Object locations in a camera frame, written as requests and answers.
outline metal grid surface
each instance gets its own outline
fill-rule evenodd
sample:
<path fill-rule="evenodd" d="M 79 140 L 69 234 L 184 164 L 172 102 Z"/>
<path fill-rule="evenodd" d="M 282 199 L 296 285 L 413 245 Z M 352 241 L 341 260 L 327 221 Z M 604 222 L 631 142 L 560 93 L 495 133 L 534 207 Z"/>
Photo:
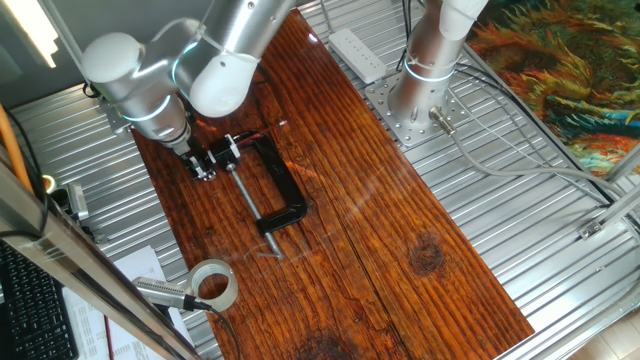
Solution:
<path fill-rule="evenodd" d="M 405 43 L 399 1 L 336 0 L 327 2 L 327 8 L 335 30 L 350 28 L 393 73 Z M 326 44 L 329 30 L 319 3 L 300 10 Z M 415 4 L 413 13 L 415 23 L 420 14 Z M 364 84 L 355 73 L 331 53 L 355 88 L 362 90 Z M 519 150 L 471 118 L 456 124 L 463 143 L 485 165 L 534 167 L 521 154 L 541 161 L 530 142 L 554 166 L 569 166 L 555 142 L 513 106 L 503 104 L 501 95 L 460 77 L 452 91 L 480 123 Z M 83 184 L 91 213 L 84 223 L 107 235 L 109 243 L 101 248 L 112 260 L 151 245 L 167 279 L 186 280 L 184 260 L 133 139 L 111 133 L 96 101 L 75 87 L 15 113 L 34 143 L 43 171 L 62 184 Z M 624 224 L 589 241 L 577 240 L 577 228 L 603 211 L 588 193 L 552 175 L 499 178 L 478 173 L 443 134 L 403 151 L 537 331 L 505 358 L 531 358 L 572 329 L 597 319 L 566 348 L 573 349 L 635 305 L 625 301 L 617 304 L 616 316 L 596 317 L 637 282 L 640 250 Z M 625 188 L 638 183 L 634 178 L 621 181 Z M 204 314 L 183 317 L 198 352 L 219 357 Z"/>

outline dark wood knot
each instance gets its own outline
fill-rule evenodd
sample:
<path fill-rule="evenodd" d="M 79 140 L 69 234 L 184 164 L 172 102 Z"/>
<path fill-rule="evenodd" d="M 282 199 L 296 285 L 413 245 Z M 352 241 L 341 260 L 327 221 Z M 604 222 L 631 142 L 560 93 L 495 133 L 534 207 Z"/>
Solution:
<path fill-rule="evenodd" d="M 298 360 L 351 360 L 353 356 L 332 331 L 318 331 L 298 351 Z"/>
<path fill-rule="evenodd" d="M 442 250 L 437 245 L 417 247 L 411 256 L 411 266 L 420 276 L 434 272 L 442 264 Z"/>

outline robotic arm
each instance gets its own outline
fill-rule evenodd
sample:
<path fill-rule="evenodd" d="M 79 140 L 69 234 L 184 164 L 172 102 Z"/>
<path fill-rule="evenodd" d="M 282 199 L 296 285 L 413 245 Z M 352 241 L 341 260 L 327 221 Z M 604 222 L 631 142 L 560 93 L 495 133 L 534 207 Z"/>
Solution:
<path fill-rule="evenodd" d="M 203 23 L 174 20 L 148 44 L 106 34 L 85 50 L 82 71 L 140 134 L 180 156 L 194 178 L 211 180 L 215 170 L 191 133 L 177 91 L 208 117 L 236 110 L 293 3 L 216 0 Z"/>
<path fill-rule="evenodd" d="M 389 109 L 399 122 L 428 123 L 431 110 L 446 112 L 450 76 L 487 1 L 424 1 L 425 15 L 407 44 L 400 81 L 389 94 Z M 208 117 L 236 110 L 293 3 L 213 0 L 202 23 L 174 20 L 148 44 L 124 33 L 96 39 L 85 50 L 82 70 L 143 136 L 180 156 L 194 178 L 211 180 L 212 161 L 192 135 L 177 92 Z"/>

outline paper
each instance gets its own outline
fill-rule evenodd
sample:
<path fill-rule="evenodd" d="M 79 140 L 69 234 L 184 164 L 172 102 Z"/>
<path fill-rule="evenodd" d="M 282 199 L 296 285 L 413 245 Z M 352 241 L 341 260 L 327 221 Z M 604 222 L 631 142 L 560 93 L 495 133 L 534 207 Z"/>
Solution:
<path fill-rule="evenodd" d="M 116 261 L 115 265 L 129 280 L 138 276 L 166 280 L 156 253 L 150 246 Z M 68 288 L 64 288 L 62 294 L 80 354 L 78 360 L 109 360 L 104 315 Z M 178 332 L 193 344 L 180 312 L 172 308 L 169 309 L 169 315 Z M 160 355 L 111 320 L 109 320 L 109 332 L 115 360 L 162 359 Z"/>

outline metal mounting plate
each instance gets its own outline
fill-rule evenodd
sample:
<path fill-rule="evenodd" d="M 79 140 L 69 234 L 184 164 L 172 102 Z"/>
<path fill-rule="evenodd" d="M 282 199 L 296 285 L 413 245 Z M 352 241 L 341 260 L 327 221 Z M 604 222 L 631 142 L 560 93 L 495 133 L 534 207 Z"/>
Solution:
<path fill-rule="evenodd" d="M 410 147 L 418 143 L 427 140 L 432 135 L 439 134 L 442 129 L 432 121 L 428 123 L 430 125 L 419 126 L 411 124 L 409 120 L 398 121 L 391 111 L 387 98 L 389 97 L 389 91 L 398 83 L 400 74 L 392 75 L 383 79 L 382 81 L 372 84 L 365 88 L 365 95 L 367 99 L 371 101 L 373 107 L 380 113 L 382 120 L 387 123 L 389 129 L 398 137 L 398 140 L 403 145 Z M 462 120 L 465 120 L 468 115 L 465 113 L 464 108 L 453 98 L 450 90 L 447 90 L 449 100 L 448 104 L 448 119 L 456 124 Z"/>

